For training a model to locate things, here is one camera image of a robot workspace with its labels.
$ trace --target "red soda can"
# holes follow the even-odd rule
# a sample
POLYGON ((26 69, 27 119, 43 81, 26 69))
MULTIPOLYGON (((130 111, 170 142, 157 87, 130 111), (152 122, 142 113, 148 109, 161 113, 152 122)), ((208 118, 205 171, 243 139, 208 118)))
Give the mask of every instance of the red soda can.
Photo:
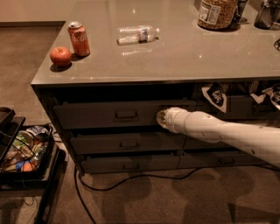
POLYGON ((90 51, 85 27, 80 22, 73 21, 68 25, 68 32, 76 55, 88 56, 90 51))

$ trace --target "concrete floor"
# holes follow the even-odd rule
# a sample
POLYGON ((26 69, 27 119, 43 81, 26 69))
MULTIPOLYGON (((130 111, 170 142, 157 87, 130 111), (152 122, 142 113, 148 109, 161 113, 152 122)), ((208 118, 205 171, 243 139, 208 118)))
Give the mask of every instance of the concrete floor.
MULTIPOLYGON (((30 83, 59 30, 0 28, 0 106, 25 116, 26 125, 49 122, 30 83)), ((68 155, 59 171, 48 223, 92 223, 75 190, 74 163, 68 155)), ((86 174, 82 179, 107 188, 138 174, 181 177, 191 171, 86 174)), ((109 191, 89 190, 79 180, 78 187, 97 223, 280 223, 280 172, 255 166, 205 168, 182 180, 133 178, 109 191)), ((33 223, 39 195, 40 191, 0 192, 0 224, 33 223)))

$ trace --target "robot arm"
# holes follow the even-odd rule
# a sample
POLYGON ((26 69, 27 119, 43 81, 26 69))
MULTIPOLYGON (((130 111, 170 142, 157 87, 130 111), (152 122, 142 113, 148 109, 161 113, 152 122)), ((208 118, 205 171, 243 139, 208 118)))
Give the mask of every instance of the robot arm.
POLYGON ((173 133, 209 143, 223 142, 280 167, 280 129, 224 122, 204 112, 168 108, 157 113, 157 122, 173 133))

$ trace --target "brown jar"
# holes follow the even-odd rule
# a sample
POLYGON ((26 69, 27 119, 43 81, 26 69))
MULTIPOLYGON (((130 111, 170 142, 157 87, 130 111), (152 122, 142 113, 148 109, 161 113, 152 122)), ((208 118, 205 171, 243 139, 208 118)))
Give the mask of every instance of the brown jar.
POLYGON ((228 28, 236 6, 237 0, 201 0, 198 25, 216 31, 228 28))

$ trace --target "gray countertop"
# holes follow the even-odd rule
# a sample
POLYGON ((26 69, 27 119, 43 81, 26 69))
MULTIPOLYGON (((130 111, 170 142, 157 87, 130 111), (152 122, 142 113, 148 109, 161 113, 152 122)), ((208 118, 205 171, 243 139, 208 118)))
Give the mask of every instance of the gray countertop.
POLYGON ((280 77, 280 52, 274 47, 280 31, 254 27, 258 4, 247 3, 243 12, 247 24, 208 31, 197 26, 200 1, 78 2, 52 49, 66 46, 73 52, 67 26, 81 21, 90 55, 73 57, 68 69, 58 71, 47 54, 32 85, 280 77), (116 28, 129 25, 157 27, 159 40, 119 46, 116 28))

